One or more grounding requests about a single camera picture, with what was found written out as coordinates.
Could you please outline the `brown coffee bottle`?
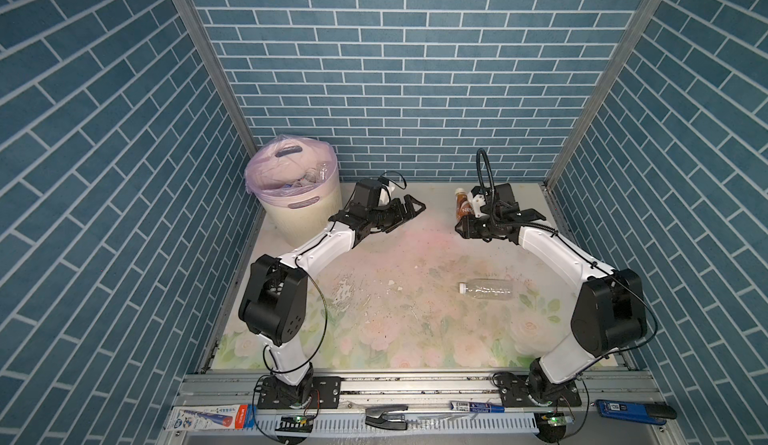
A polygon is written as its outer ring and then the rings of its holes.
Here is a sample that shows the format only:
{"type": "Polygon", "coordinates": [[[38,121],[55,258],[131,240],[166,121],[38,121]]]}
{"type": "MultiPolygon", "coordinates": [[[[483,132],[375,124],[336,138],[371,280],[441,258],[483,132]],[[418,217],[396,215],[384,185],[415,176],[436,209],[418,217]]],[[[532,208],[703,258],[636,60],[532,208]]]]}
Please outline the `brown coffee bottle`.
{"type": "Polygon", "coordinates": [[[464,217],[473,216],[474,210],[469,194],[463,188],[455,190],[456,198],[456,220],[460,221],[464,217]]]}

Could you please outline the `clear bottle white cap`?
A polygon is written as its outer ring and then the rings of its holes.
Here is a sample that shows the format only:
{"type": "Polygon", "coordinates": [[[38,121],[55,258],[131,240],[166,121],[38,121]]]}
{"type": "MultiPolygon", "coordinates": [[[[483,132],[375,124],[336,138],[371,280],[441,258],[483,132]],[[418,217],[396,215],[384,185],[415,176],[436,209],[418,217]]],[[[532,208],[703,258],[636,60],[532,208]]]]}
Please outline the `clear bottle white cap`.
{"type": "Polygon", "coordinates": [[[458,283],[461,295],[478,300],[511,300],[514,283],[500,279],[472,279],[458,283]]]}

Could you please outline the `cream bin with pink liner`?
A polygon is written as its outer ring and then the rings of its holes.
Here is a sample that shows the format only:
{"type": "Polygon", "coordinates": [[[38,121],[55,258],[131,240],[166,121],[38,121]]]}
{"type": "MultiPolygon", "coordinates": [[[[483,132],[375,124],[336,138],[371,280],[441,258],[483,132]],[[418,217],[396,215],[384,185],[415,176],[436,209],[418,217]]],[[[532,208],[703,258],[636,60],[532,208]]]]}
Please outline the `cream bin with pink liner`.
{"type": "Polygon", "coordinates": [[[319,234],[342,209],[339,163],[333,147],[323,141],[280,135],[261,147],[248,162],[246,190],[255,195],[286,242],[298,247],[319,234]],[[332,167],[322,184],[299,180],[321,162],[332,167]]]}

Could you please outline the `clear bottle blue label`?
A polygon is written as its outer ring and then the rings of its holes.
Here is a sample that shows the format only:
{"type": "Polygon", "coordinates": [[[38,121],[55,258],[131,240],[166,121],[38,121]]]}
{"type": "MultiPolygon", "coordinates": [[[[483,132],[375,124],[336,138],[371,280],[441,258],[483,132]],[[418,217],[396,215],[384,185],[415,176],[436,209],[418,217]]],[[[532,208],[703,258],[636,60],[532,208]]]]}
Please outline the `clear bottle blue label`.
{"type": "Polygon", "coordinates": [[[318,185],[324,183],[331,175],[332,167],[328,162],[321,162],[314,168],[310,168],[299,180],[299,184],[304,186],[318,185]]]}

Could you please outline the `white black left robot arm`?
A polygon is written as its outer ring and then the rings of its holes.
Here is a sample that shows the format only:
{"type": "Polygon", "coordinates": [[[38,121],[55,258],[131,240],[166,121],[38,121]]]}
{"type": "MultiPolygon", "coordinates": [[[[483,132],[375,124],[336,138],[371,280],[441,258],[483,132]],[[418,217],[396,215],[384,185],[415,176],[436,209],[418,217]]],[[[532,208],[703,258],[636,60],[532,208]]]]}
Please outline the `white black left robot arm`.
{"type": "Polygon", "coordinates": [[[263,360],[272,376],[290,387],[311,379],[314,356],[304,353],[298,335],[309,287],[317,285],[320,272],[369,235],[390,233],[425,210],[409,194],[375,205],[351,199],[305,244],[279,257],[263,255],[250,265],[238,318],[264,343],[263,360]]]}

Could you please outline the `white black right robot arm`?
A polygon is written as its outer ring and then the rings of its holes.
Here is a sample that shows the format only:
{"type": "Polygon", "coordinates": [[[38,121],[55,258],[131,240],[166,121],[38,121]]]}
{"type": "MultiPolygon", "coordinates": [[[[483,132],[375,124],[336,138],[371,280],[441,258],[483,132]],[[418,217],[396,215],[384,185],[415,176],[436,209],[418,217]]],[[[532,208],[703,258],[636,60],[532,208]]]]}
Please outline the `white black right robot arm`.
{"type": "Polygon", "coordinates": [[[528,384],[534,390],[573,381],[599,360],[647,333],[642,281],[589,255],[534,209],[522,210],[511,186],[456,190],[455,231],[464,239],[509,241],[538,257],[577,294],[570,333],[535,359],[528,384]]]}

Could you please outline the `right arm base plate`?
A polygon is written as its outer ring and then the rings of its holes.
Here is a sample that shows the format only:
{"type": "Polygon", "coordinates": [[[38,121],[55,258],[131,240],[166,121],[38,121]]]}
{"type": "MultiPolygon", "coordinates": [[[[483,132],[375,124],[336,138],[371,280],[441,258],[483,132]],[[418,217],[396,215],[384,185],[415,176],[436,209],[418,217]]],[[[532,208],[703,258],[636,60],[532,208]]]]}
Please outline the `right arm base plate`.
{"type": "Polygon", "coordinates": [[[491,382],[497,387],[506,408],[512,407],[580,407],[582,399],[575,380],[551,383],[545,375],[534,373],[523,376],[511,372],[498,372],[491,382]]]}

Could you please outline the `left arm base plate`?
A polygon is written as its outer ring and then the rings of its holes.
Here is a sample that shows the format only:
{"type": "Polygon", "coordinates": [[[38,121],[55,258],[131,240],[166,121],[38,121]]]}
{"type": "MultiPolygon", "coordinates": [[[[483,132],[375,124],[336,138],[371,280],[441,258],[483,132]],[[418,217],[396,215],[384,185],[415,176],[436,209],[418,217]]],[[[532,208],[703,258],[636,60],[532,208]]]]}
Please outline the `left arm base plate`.
{"type": "Polygon", "coordinates": [[[264,376],[256,391],[259,409],[337,409],[341,378],[307,375],[298,385],[288,385],[275,376],[264,376]]]}

